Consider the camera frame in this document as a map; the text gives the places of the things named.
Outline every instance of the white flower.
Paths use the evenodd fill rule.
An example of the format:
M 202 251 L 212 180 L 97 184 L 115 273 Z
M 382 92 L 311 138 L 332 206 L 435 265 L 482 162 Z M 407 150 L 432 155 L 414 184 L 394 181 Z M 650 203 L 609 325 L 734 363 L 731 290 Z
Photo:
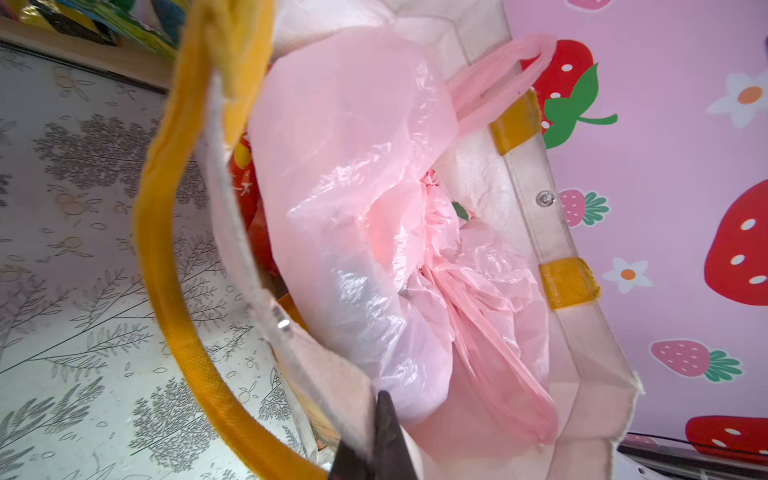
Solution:
M 758 110 L 768 109 L 768 71 L 755 80 L 743 73 L 729 74 L 725 89 L 728 95 L 710 105 L 707 113 L 730 114 L 735 128 L 746 127 Z
M 643 275 L 648 270 L 648 260 L 640 260 L 631 265 L 623 258 L 614 258 L 614 269 L 603 273 L 603 279 L 618 282 L 619 291 L 629 293 L 633 286 L 653 286 L 654 283 Z

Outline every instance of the wooden shelf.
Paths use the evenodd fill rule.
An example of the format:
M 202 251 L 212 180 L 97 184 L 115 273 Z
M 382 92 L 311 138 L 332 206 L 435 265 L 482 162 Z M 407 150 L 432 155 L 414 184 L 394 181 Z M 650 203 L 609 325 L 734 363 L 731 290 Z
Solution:
M 110 47 L 0 17 L 0 40 L 53 58 L 170 89 L 173 64 L 138 46 Z

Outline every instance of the black pointed object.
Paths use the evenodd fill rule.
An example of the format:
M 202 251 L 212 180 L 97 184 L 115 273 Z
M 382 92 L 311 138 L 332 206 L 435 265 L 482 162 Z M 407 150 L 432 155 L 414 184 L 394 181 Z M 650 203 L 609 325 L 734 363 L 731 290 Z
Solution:
M 418 480 L 388 392 L 379 392 L 374 426 L 373 469 L 342 440 L 329 480 Z

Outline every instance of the pink plastic bag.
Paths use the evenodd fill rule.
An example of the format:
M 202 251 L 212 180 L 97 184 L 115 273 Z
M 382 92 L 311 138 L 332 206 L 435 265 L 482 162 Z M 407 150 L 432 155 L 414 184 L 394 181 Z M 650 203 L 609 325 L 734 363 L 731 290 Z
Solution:
M 554 46 L 545 36 L 508 43 L 446 84 L 417 44 L 352 28 L 281 58 L 251 113 L 280 272 L 313 336 L 388 390 L 403 422 L 445 401 L 456 358 L 507 432 L 554 439 L 546 314 L 515 318 L 537 301 L 525 259 L 475 221 L 459 230 L 449 199 L 431 177 L 422 182 L 459 132 L 484 127 L 531 87 Z M 462 317 L 474 305 L 481 318 Z M 493 365 L 487 348 L 499 353 Z

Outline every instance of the pink wallpaper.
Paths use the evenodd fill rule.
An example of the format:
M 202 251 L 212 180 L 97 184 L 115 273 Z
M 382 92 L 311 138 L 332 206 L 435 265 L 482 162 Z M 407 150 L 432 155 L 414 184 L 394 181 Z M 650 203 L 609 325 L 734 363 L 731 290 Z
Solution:
M 686 432 L 693 417 L 768 417 L 768 183 L 758 185 L 768 179 L 768 2 L 506 0 L 506 8 L 515 37 L 545 31 L 586 45 L 599 93 L 591 106 L 579 101 L 589 106 L 582 117 L 617 114 L 615 123 L 576 121 L 548 153 L 601 305 L 646 390 L 632 430 L 709 436 L 768 458 L 768 431 L 721 428 L 736 420 L 696 421 Z M 550 80 L 537 90 L 589 97 L 587 81 L 568 91 L 577 78 L 564 77 L 577 69 L 556 61 L 554 88 L 564 91 Z M 571 103 L 545 104 L 545 127 L 569 122 Z M 548 144 L 561 136 L 553 131 Z

